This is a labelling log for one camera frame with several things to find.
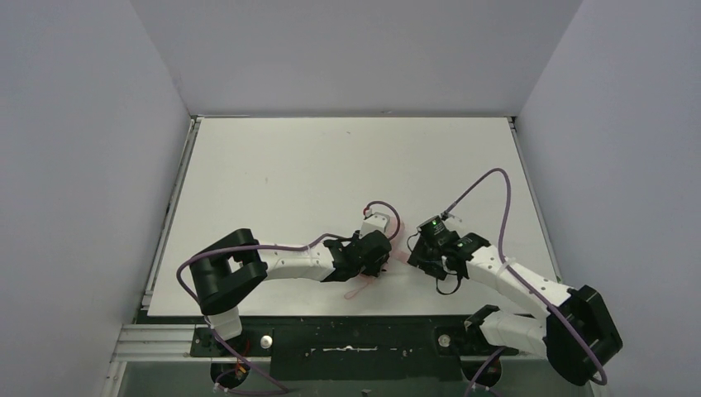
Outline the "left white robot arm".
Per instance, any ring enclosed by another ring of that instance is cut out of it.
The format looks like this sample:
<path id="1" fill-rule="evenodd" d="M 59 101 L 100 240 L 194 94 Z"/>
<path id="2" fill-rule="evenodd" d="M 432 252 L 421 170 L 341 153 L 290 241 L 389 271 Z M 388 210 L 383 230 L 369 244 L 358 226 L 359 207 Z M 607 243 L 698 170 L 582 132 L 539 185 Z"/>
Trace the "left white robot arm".
<path id="1" fill-rule="evenodd" d="M 381 231 L 344 238 L 329 233 L 302 246 L 261 244 L 241 228 L 224 236 L 176 271 L 212 332 L 223 341 L 243 333 L 238 304 L 266 280 L 346 282 L 377 277 L 392 251 Z"/>

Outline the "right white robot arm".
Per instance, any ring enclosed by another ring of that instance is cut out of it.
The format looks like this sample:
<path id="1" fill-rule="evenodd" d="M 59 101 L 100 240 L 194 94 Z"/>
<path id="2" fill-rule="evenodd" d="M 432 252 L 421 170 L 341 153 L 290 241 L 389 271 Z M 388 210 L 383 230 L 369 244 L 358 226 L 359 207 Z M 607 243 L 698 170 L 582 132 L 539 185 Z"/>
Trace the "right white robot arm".
<path id="1" fill-rule="evenodd" d="M 438 280 L 455 273 L 499 293 L 523 309 L 509 313 L 487 304 L 464 321 L 465 333 L 482 343 L 548 360 L 573 385 L 603 382 L 603 365 L 623 346 L 603 296 L 584 285 L 561 284 L 503 259 L 480 235 L 458 233 L 457 223 L 435 216 L 417 228 L 408 262 Z"/>

